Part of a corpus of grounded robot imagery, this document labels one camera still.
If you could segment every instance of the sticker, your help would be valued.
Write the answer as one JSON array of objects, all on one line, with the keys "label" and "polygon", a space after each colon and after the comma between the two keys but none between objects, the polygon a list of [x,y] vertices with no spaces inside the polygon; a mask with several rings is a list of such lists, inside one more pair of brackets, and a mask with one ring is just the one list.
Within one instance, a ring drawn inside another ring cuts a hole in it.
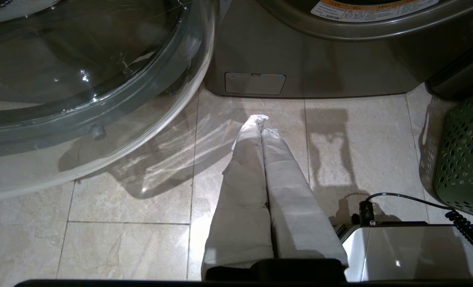
[{"label": "sticker", "polygon": [[320,0],[311,14],[341,22],[373,22],[396,18],[433,6],[439,0],[402,0],[383,5],[348,5],[333,0]]}]

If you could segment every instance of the beige marble tile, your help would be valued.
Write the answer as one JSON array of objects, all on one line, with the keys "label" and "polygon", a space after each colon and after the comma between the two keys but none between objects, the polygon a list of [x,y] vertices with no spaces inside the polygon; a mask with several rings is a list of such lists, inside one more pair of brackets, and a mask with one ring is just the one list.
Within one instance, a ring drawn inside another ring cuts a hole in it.
[{"label": "beige marble tile", "polygon": [[308,176],[304,100],[225,98],[200,93],[188,279],[200,280],[200,265],[231,145],[251,114],[266,114],[266,127],[279,129]]},{"label": "beige marble tile", "polygon": [[[370,194],[424,198],[404,95],[306,100],[311,188],[332,224]],[[380,197],[378,220],[427,220],[426,207]]]},{"label": "beige marble tile", "polygon": [[0,287],[56,277],[73,185],[0,200]]},{"label": "beige marble tile", "polygon": [[[457,105],[430,95],[424,85],[420,85],[406,94],[413,137],[419,162],[419,177],[424,187],[426,200],[442,204],[436,198],[432,188],[432,178],[438,156],[438,145],[442,137],[444,117],[450,109]],[[473,215],[458,211],[473,223]],[[450,224],[445,217],[447,210],[428,206],[429,222],[433,224]]]},{"label": "beige marble tile", "polygon": [[188,225],[68,223],[58,278],[185,280]]},{"label": "beige marble tile", "polygon": [[69,219],[189,223],[197,96],[157,136],[77,180]]}]

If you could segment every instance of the washer door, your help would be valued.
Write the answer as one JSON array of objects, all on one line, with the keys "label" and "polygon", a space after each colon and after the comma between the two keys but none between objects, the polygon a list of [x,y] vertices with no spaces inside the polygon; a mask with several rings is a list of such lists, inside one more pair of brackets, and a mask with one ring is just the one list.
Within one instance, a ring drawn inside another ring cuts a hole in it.
[{"label": "washer door", "polygon": [[337,41],[390,38],[473,11],[473,0],[257,0],[302,33]]},{"label": "washer door", "polygon": [[0,198],[133,151],[211,60],[210,0],[0,0]]}]

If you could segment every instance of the coiled cord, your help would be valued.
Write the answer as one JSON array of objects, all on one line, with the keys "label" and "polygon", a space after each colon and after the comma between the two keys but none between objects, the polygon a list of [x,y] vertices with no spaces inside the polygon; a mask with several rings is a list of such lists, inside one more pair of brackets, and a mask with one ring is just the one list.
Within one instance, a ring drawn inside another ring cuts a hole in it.
[{"label": "coiled cord", "polygon": [[454,223],[455,227],[473,246],[473,224],[455,210],[447,212],[446,218]]},{"label": "coiled cord", "polygon": [[449,212],[447,212],[446,218],[448,218],[451,222],[453,222],[454,226],[459,230],[459,232],[460,232],[460,233],[472,244],[472,246],[473,246],[473,224],[472,224],[470,221],[468,221],[466,218],[464,218],[464,216],[462,216],[461,214],[459,214],[458,211],[455,211],[454,208],[448,207],[448,206],[444,206],[444,205],[435,204],[435,203],[431,203],[431,202],[429,202],[429,201],[422,200],[422,199],[418,199],[418,198],[414,198],[414,197],[411,197],[411,196],[402,195],[402,194],[395,194],[395,193],[378,193],[378,194],[373,194],[373,195],[369,196],[368,198],[366,198],[365,201],[369,201],[369,200],[371,200],[371,198],[375,198],[375,197],[377,197],[377,196],[384,196],[384,195],[407,198],[407,199],[410,199],[410,200],[415,200],[415,201],[417,201],[417,202],[422,202],[422,203],[424,203],[424,204],[428,204],[428,205],[431,205],[431,206],[434,206],[434,207],[438,207],[438,208],[441,208],[441,209],[450,210]]}]

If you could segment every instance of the front-loading washer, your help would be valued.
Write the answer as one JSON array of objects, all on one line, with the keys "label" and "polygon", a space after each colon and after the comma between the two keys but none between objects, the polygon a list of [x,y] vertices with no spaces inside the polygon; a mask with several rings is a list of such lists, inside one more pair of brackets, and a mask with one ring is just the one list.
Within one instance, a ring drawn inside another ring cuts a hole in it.
[{"label": "front-loading washer", "polygon": [[404,93],[473,47],[473,0],[222,1],[206,87],[226,96]]}]

